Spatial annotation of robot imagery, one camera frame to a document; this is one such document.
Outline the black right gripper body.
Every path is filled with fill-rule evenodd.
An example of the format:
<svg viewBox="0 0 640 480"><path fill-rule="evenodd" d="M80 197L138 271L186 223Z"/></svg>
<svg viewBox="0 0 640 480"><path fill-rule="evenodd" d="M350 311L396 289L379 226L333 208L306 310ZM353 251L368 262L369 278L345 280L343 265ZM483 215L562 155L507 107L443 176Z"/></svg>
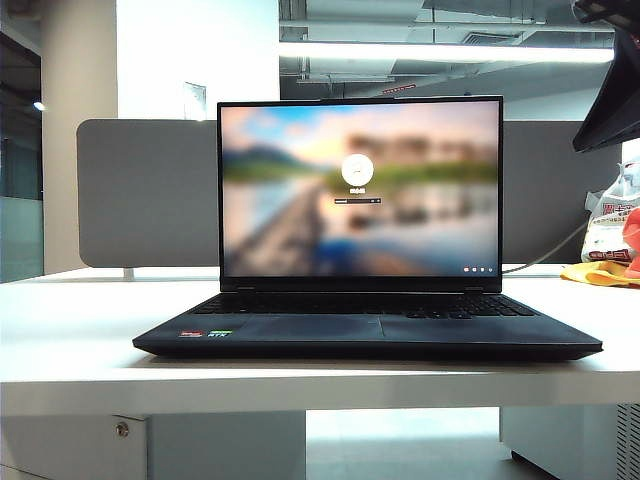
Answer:
<svg viewBox="0 0 640 480"><path fill-rule="evenodd" d="M639 46L639 2L636 0L576 0L572 9L581 23L606 22Z"/></svg>

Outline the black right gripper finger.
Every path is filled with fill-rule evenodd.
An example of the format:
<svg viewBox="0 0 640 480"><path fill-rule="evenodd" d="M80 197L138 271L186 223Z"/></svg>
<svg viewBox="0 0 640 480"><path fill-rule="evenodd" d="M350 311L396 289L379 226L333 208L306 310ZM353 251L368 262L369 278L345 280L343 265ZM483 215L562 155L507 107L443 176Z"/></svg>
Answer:
<svg viewBox="0 0 640 480"><path fill-rule="evenodd" d="M614 59L572 145L587 152L639 137L639 39L617 30Z"/></svg>

